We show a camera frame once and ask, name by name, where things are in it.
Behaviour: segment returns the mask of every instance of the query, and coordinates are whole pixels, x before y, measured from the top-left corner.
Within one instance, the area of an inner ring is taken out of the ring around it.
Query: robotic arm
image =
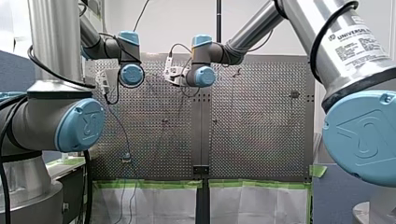
[[[396,187],[396,169],[389,169],[396,167],[396,92],[367,91],[396,78],[396,63],[356,13],[358,5],[354,0],[271,0],[226,45],[196,36],[185,82],[211,86],[211,63],[240,64],[249,49],[288,19],[327,91],[323,139],[331,156],[364,181]]]
[[[136,32],[121,31],[118,36],[103,34],[107,36],[103,39],[84,15],[80,17],[80,32],[81,52],[85,58],[119,59],[119,81],[127,88],[135,88],[144,81],[139,36]]]

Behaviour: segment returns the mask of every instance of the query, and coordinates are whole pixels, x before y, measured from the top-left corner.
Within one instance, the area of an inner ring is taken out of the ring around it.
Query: perforated metal panel
[[[120,87],[120,101],[110,108],[120,119],[106,111],[106,127],[95,150],[95,179],[145,178],[191,179],[191,99],[183,97],[180,88],[164,83],[160,74],[165,57],[146,57],[146,80],[139,88]],[[87,62],[89,76],[106,69],[118,68],[117,61]],[[109,80],[113,84],[116,74]],[[98,91],[95,97],[104,105]],[[131,154],[132,162],[121,162]]]
[[[175,57],[179,65],[189,58]],[[166,54],[142,54],[146,81],[133,90],[120,87],[120,102],[111,108],[128,133],[133,160],[120,162],[128,147],[107,110],[95,150],[95,179],[192,179],[192,166],[200,164],[210,166],[210,178],[308,177],[314,81],[305,57],[247,56],[240,66],[215,65],[219,74],[212,91],[193,98],[163,81],[165,59]],[[86,66],[91,77],[113,68],[117,61]],[[113,85],[116,77],[109,80]],[[105,103],[100,92],[95,97]]]
[[[306,58],[248,56],[240,66],[218,69],[210,178],[304,181],[314,119]]]

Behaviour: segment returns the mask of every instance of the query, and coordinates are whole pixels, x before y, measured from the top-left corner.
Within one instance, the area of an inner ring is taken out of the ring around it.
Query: wire
[[[173,52],[173,50],[174,50],[174,48],[175,48],[176,46],[181,46],[181,47],[183,47],[186,51],[188,51],[189,53],[191,53],[191,50],[190,50],[189,48],[187,48],[187,46],[185,46],[184,44],[176,43],[176,44],[174,44],[174,45],[172,46],[171,50],[169,51],[169,54],[170,54],[171,56],[172,56],[172,52]]]
[[[267,39],[266,39],[264,42],[262,42],[262,44],[260,44],[260,45],[259,45],[257,48],[255,48],[255,49],[250,49],[250,50],[248,50],[247,52],[253,52],[253,51],[256,51],[256,50],[262,48],[262,47],[263,47],[264,45],[266,45],[266,44],[268,43],[268,41],[271,39],[271,36],[272,36],[273,33],[274,33],[274,30],[271,30],[271,32],[270,32],[270,34],[268,35]]]
[[[140,16],[139,16],[139,18],[137,19],[136,24],[134,25],[134,32],[135,32],[136,29],[137,29],[137,25],[139,24],[140,19],[142,19],[143,13],[145,12],[148,3],[149,3],[149,0],[146,1],[146,4],[143,6],[142,12],[140,12]]]
[[[92,183],[92,168],[91,157],[88,150],[84,151],[85,168],[87,173],[87,211],[85,212],[84,224],[90,224],[92,215],[92,201],[93,201],[93,183]]]
[[[8,187],[8,182],[7,182],[6,170],[4,169],[4,164],[3,164],[3,159],[2,159],[2,155],[3,155],[2,149],[3,149],[4,139],[7,134],[8,126],[11,124],[18,109],[21,107],[21,105],[23,103],[26,102],[27,98],[26,98],[26,95],[24,94],[22,97],[13,98],[13,100],[18,101],[18,103],[16,105],[13,105],[10,108],[10,110],[8,111],[6,122],[3,126],[1,133],[0,133],[0,177],[1,177],[2,187],[3,187],[3,194],[4,194],[6,224],[11,224],[11,200],[9,197],[9,187]]]
[[[231,49],[231,51],[234,51],[234,52],[239,53],[239,54],[246,54],[248,52],[253,52],[253,51],[256,51],[256,50],[262,48],[265,44],[267,44],[273,33],[274,33],[274,30],[271,30],[271,32],[268,35],[267,39],[255,49],[234,49],[233,47],[231,47],[231,45],[228,45],[228,44],[227,44],[227,48],[229,48],[229,49]]]
[[[121,194],[121,200],[120,200],[120,217],[119,219],[114,223],[114,224],[119,224],[122,221],[122,215],[123,215],[123,195],[125,194],[125,187],[126,187],[126,178],[124,178],[124,186],[122,188],[122,194]]]
[[[110,112],[110,114],[116,119],[117,123],[121,126],[122,132],[125,135],[127,150],[129,152],[129,154],[132,155],[131,144],[129,142],[128,133],[126,132],[125,127],[123,126],[123,124],[122,124],[121,120],[119,119],[119,117],[111,109],[110,105],[107,105],[107,108],[108,108],[108,111]],[[134,175],[135,175],[135,178],[137,178],[137,170],[135,169],[135,167],[134,167]],[[124,195],[124,192],[125,192],[125,188],[126,188],[126,178],[124,178],[124,186],[122,188],[122,194],[121,194],[121,200],[120,200],[120,204],[121,204],[121,206],[120,206],[120,218],[114,224],[118,224],[122,220],[122,215],[123,215],[123,212],[122,212],[123,211],[122,201],[123,201],[123,195]],[[131,212],[131,218],[130,218],[129,223],[131,223],[131,221],[132,221],[132,199],[135,196],[136,189],[137,189],[137,183],[135,183],[135,185],[134,185],[134,193],[133,193],[133,195],[131,196],[131,198],[129,200],[129,210]]]
[[[136,210],[137,204],[136,204],[136,189],[137,189],[137,180],[134,182],[134,193],[131,196],[131,199],[129,199],[129,213],[130,213],[130,218],[128,224],[132,223],[132,199],[134,198],[134,209]]]
[[[116,105],[118,102],[119,102],[119,100],[120,100],[120,82],[117,80],[117,83],[116,83],[116,101],[114,101],[114,102],[110,102],[110,100],[108,99],[108,94],[106,93],[105,95],[104,95],[104,97],[105,97],[105,100],[106,100],[106,103],[108,104],[108,105]]]
[[[40,67],[44,71],[50,73],[52,76],[59,78],[62,81],[70,82],[70,83],[75,84],[77,86],[88,88],[88,89],[95,89],[96,88],[95,85],[85,84],[85,83],[81,83],[81,82],[76,82],[74,80],[67,79],[67,78],[65,78],[65,77],[63,77],[63,76],[61,76],[59,74],[56,74],[55,72],[50,70],[46,65],[44,65],[42,62],[40,62],[40,60],[38,60],[38,58],[33,54],[33,45],[30,46],[30,48],[27,50],[27,55],[29,56],[30,60],[32,60],[32,62],[35,63],[35,65],[37,65],[38,67]]]
[[[84,195],[85,195],[85,179],[87,176],[87,169],[85,168],[85,171],[82,176],[82,195],[81,195],[81,206],[79,208],[79,213],[78,213],[78,219],[77,219],[77,224],[80,224],[82,221],[82,214],[84,212]]]
[[[78,5],[84,7],[82,9],[82,11],[79,13],[79,16],[82,17],[85,14],[85,12],[87,11],[88,7],[84,3],[78,3]]]

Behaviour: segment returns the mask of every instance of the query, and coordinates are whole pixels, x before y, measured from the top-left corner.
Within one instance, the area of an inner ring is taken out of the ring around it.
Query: blue cap
[[[212,36],[210,35],[196,35],[192,39],[192,47],[196,48],[205,44],[212,43]]]
[[[24,91],[6,91],[6,92],[0,92],[0,102],[6,100],[6,99],[8,99],[8,98],[11,98],[11,97],[14,97],[14,96],[19,96],[19,95],[22,95],[22,94],[25,94],[25,93],[26,93],[26,92],[24,92]]]
[[[136,86],[143,81],[143,69],[134,63],[125,65],[121,69],[121,81],[128,86]]]
[[[195,85],[209,87],[216,81],[215,71],[209,66],[203,66],[195,71]]]
[[[137,34],[137,32],[121,31],[119,33],[119,39],[139,46],[139,35]]]
[[[102,134],[105,112],[94,99],[75,103],[62,118],[55,134],[55,146],[61,152],[79,152],[93,146]]]
[[[361,91],[343,98],[326,116],[323,140],[348,173],[396,187],[396,92]]]

